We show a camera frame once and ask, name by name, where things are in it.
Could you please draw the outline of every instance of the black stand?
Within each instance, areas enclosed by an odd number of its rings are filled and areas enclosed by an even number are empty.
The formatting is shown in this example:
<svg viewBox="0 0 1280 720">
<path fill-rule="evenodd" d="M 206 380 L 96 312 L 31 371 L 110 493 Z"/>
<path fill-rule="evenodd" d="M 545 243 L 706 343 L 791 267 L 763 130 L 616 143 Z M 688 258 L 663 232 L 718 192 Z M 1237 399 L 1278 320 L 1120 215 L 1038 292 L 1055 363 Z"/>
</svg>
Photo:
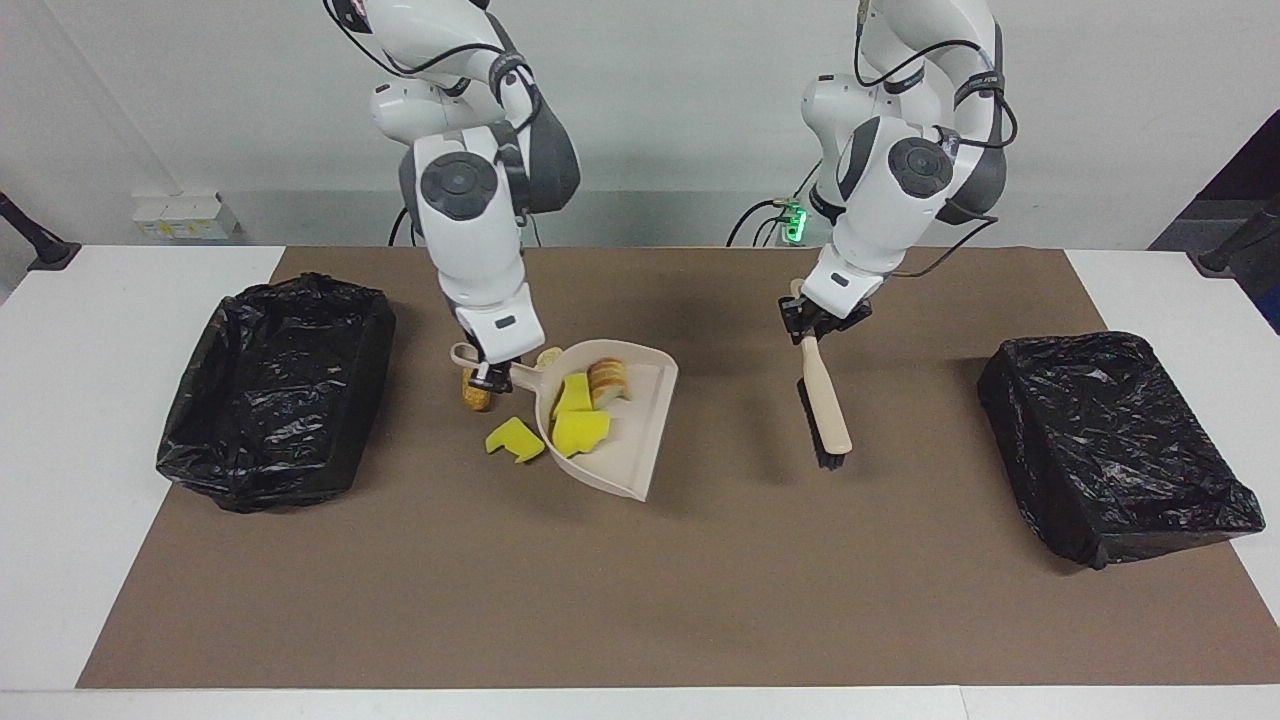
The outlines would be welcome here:
<svg viewBox="0 0 1280 720">
<path fill-rule="evenodd" d="M 1280 195 L 1271 199 L 1261 213 L 1244 223 L 1235 231 L 1235 234 L 1226 238 L 1222 245 L 1203 255 L 1192 255 L 1192 263 L 1206 277 L 1230 278 L 1234 277 L 1229 265 L 1231 258 L 1242 250 L 1248 250 L 1254 245 L 1280 233 Z"/>
<path fill-rule="evenodd" d="M 3 192 L 0 192 L 0 217 L 9 220 L 9 224 L 36 249 L 36 260 L 27 266 L 28 270 L 61 270 L 79 252 L 78 242 L 67 242 L 49 232 L 19 210 Z"/>
</svg>

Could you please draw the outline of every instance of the brown paper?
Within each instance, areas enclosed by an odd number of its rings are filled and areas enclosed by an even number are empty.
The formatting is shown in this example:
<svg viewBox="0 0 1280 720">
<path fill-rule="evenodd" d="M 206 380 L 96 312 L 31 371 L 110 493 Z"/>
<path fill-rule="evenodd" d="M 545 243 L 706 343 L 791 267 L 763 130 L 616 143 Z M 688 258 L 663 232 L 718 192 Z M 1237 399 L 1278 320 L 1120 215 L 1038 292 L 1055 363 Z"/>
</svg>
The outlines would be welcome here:
<svg viewBox="0 0 1280 720">
<path fill-rule="evenodd" d="M 681 364 L 645 505 L 484 454 L 532 398 L 462 406 L 422 251 L 291 249 L 275 279 L 379 287 L 399 318 L 356 487 L 253 516 L 173 489 L 81 685 L 1280 683 L 1280 632 L 1230 546 L 1094 573 L 1019 516 L 974 383 L 1006 338 L 1105 329 L 1061 252 L 960 252 L 824 340 L 856 443 L 838 473 L 814 460 L 776 306 L 813 260 L 529 254 L 554 343 Z"/>
</svg>

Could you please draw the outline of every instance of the white wall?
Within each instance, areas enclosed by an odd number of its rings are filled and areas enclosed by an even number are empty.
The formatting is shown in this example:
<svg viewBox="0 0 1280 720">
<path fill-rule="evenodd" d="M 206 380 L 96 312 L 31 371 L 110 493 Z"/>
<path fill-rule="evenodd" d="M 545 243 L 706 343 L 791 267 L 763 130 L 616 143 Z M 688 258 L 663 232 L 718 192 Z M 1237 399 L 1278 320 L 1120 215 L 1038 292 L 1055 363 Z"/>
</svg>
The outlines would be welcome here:
<svg viewBox="0 0 1280 720">
<path fill-rule="evenodd" d="M 67 77 L 68 49 L 29 32 L 45 3 L 91 73 Z M 987 243 L 1144 247 L 1280 106 L 1280 3 L 991 4 L 1023 138 Z M 582 195 L 544 240 L 714 243 L 815 159 L 799 97 L 847 70 L 855 3 L 493 10 L 582 158 Z M 86 99 L 99 78 L 178 183 L 223 191 L 256 242 L 381 242 L 398 206 L 401 150 L 365 109 L 381 77 L 319 0 L 4 0 L 0 63 L 0 184 L 64 236 L 134 241 L 131 193 L 160 182 Z"/>
<path fill-rule="evenodd" d="M 27 247 L 18 242 L 17 238 L 10 238 L 8 234 L 0 234 L 0 302 L 13 288 L 18 287 L 18 281 L 22 279 L 23 268 L 31 263 L 31 259 L 36 254 L 31 252 Z"/>
</svg>

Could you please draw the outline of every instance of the table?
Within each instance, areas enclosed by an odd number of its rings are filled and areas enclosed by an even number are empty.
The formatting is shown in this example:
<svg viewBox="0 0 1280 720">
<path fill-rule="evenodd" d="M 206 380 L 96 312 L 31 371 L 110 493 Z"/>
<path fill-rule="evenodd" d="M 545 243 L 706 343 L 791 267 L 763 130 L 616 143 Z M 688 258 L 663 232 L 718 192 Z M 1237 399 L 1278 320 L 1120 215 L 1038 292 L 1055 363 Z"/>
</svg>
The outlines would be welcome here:
<svg viewBox="0 0 1280 720">
<path fill-rule="evenodd" d="M 764 717 L 786 708 L 817 717 L 1198 717 L 1224 702 L 1256 714 L 1280 706 L 1275 687 L 68 692 L 168 489 L 136 469 L 152 462 L 195 338 L 218 299 L 265 282 L 280 254 L 88 247 L 67 272 L 28 278 L 0 307 L 8 491 L 0 507 L 0 716 L 337 717 L 379 708 L 393 717 L 585 717 L 607 707 L 621 716 Z M 1280 370 L 1280 346 L 1244 295 L 1234 283 L 1199 278 L 1181 255 L 1071 252 L 1070 260 L 1107 325 L 1152 342 L 1242 480 L 1265 507 L 1280 506 L 1267 452 L 1267 430 L 1280 414 L 1280 391 L 1268 382 Z M 155 350 L 132 350 L 143 345 Z M 22 482 L 29 478 L 42 482 Z M 93 478 L 113 482 L 86 482 Z M 113 512 L 100 512 L 108 506 Z M 61 521 L 51 525 L 50 518 Z M 1277 544 L 1271 534 L 1235 543 L 1272 614 Z"/>
</svg>

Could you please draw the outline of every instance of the black garbage bag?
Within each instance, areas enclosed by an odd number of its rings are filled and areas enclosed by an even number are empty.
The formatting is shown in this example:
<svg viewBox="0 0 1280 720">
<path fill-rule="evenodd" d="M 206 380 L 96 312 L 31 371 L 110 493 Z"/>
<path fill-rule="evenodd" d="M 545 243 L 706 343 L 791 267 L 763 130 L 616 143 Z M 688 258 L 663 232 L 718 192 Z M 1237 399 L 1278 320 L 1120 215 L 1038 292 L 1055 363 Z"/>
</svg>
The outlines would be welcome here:
<svg viewBox="0 0 1280 720">
<path fill-rule="evenodd" d="M 1266 527 L 1140 337 L 1005 342 L 978 395 L 1023 518 L 1056 555 L 1101 570 Z"/>
<path fill-rule="evenodd" d="M 178 386 L 156 469 L 236 512 L 342 495 L 378 413 L 394 333 L 380 291 L 326 275 L 223 300 Z"/>
</svg>

